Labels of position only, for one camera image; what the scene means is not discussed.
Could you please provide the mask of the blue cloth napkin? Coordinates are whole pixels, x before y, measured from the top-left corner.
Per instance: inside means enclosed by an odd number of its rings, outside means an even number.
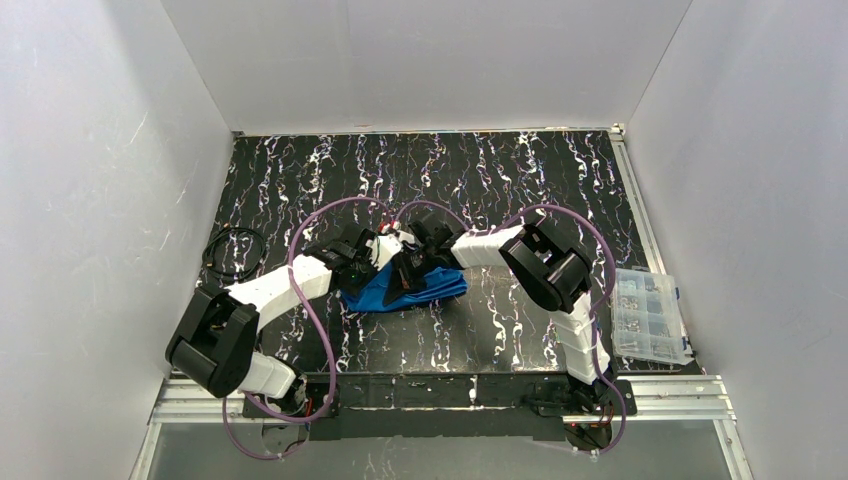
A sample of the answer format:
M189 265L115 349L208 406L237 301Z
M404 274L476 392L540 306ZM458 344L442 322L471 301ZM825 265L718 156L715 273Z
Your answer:
M420 292L402 293L396 300L384 305L383 300L389 292L389 281L394 268L384 267L358 295L342 290L340 295L350 311L358 313L385 313L400 311L464 295L468 282L460 270L437 267L427 273L423 279L425 287Z

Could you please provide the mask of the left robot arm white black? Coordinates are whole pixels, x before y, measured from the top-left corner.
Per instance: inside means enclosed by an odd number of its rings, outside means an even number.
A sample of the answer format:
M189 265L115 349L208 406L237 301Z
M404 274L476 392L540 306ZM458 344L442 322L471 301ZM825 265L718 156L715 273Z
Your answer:
M271 321L335 290L359 293L398 252L397 242L350 225L313 244L292 264L245 283L201 285L171 337L165 358L215 398L234 391L285 397L295 370L255 349Z

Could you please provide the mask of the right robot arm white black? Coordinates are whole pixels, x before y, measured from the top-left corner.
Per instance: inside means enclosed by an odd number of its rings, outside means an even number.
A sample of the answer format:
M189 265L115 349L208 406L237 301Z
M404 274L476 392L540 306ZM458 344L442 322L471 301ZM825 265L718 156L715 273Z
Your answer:
M505 266L537 306L551 314L566 349L566 371L576 380L614 385L589 304L590 261L569 244L553 220L531 213L520 227L501 226L489 233L425 218L395 234L383 305L388 310L464 291L462 270Z

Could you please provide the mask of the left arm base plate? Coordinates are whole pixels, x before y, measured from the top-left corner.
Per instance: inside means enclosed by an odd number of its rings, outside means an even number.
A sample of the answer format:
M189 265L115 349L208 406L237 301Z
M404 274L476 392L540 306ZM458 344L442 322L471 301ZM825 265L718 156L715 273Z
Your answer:
M281 391L243 392L260 413L291 424L310 424L338 413L338 383L328 376L298 376Z

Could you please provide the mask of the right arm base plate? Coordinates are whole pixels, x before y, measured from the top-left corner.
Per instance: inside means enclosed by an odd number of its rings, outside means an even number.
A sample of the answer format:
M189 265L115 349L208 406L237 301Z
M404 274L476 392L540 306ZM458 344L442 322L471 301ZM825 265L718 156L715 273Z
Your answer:
M599 451L613 442L615 420L638 413L631 383L616 380L614 385L618 394L602 380L587 385L545 378L530 387L520 405L543 418L579 417L565 422L566 440L578 451Z

